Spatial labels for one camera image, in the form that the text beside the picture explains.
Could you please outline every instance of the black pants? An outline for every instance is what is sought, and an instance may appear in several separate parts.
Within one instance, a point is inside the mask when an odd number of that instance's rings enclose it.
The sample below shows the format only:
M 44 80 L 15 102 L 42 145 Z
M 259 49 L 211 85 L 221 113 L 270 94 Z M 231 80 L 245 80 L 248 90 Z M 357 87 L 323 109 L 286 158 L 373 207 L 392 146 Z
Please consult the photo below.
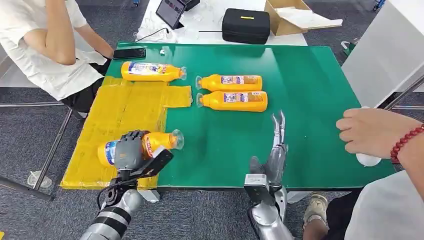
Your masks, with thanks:
M 110 64 L 111 60 L 108 59 L 103 65 L 90 63 L 90 66 L 97 70 L 99 74 L 105 76 Z M 99 90 L 100 86 L 102 85 L 103 79 L 104 77 L 99 78 L 89 87 L 76 92 L 60 101 L 66 106 L 70 107 L 72 110 L 78 111 L 80 113 L 90 112 L 90 108 L 92 107 L 93 101 L 96 98 L 97 90 Z
M 333 199 L 327 208 L 328 234 L 322 240 L 343 240 L 362 189 Z

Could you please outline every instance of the bottle label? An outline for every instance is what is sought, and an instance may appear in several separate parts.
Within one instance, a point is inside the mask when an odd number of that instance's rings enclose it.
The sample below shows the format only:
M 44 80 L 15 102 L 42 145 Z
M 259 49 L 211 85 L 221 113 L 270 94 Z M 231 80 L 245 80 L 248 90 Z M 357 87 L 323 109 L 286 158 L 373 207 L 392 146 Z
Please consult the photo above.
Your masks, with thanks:
M 231 92 L 224 93 L 225 103 L 247 103 L 247 102 L 261 102 L 263 100 L 260 92 Z
M 110 141 L 106 143 L 106 146 L 104 146 L 104 154 L 106 155 L 106 159 L 110 165 L 115 163 L 115 149 L 117 147 L 117 142 L 118 141 Z
M 256 76 L 221 76 L 222 84 L 256 84 Z
M 158 63 L 130 62 L 128 67 L 129 74 L 143 76 L 164 74 L 166 71 L 167 65 Z

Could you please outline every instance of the yellow mat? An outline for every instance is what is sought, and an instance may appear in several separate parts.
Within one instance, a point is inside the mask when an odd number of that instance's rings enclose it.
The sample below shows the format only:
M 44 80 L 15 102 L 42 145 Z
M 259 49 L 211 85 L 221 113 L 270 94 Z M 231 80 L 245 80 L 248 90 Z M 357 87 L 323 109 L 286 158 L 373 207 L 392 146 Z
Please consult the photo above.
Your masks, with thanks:
M 116 176 L 98 159 L 98 146 L 133 130 L 164 132 L 167 108 L 189 107 L 190 86 L 166 82 L 128 82 L 106 77 L 85 120 L 72 158 L 60 183 L 64 189 L 101 189 Z M 157 186 L 157 177 L 142 178 L 139 189 Z

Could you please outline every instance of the shoe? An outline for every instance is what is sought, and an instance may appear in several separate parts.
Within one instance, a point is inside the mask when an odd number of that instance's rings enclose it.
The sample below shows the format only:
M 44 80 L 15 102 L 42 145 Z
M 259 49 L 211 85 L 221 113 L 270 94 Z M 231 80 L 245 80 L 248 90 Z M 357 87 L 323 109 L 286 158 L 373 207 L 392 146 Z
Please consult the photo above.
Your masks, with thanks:
M 327 224 L 327 207 L 329 202 L 327 198 L 320 194 L 312 194 L 309 205 L 303 216 L 303 228 L 312 220 L 320 219 Z

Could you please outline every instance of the green tabletop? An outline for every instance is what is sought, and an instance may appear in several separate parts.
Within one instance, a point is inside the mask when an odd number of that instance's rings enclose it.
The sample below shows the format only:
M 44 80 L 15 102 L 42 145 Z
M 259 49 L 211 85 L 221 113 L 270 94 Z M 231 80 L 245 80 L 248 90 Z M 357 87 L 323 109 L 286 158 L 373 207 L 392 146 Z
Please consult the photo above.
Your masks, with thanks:
M 207 107 L 169 108 L 166 132 L 179 129 L 182 150 L 160 172 L 158 187 L 241 188 L 251 156 L 265 162 L 273 144 L 271 114 L 286 116 L 288 144 L 282 183 L 290 190 L 359 188 L 394 172 L 389 161 L 364 167 L 344 149 L 335 123 L 360 104 L 331 49 L 322 46 L 202 45 L 120 42 L 118 49 L 145 47 L 138 62 L 187 67 L 187 80 L 211 74 L 260 75 L 268 94 L 265 112 L 215 111 Z M 112 61 L 108 76 L 121 77 L 123 61 Z

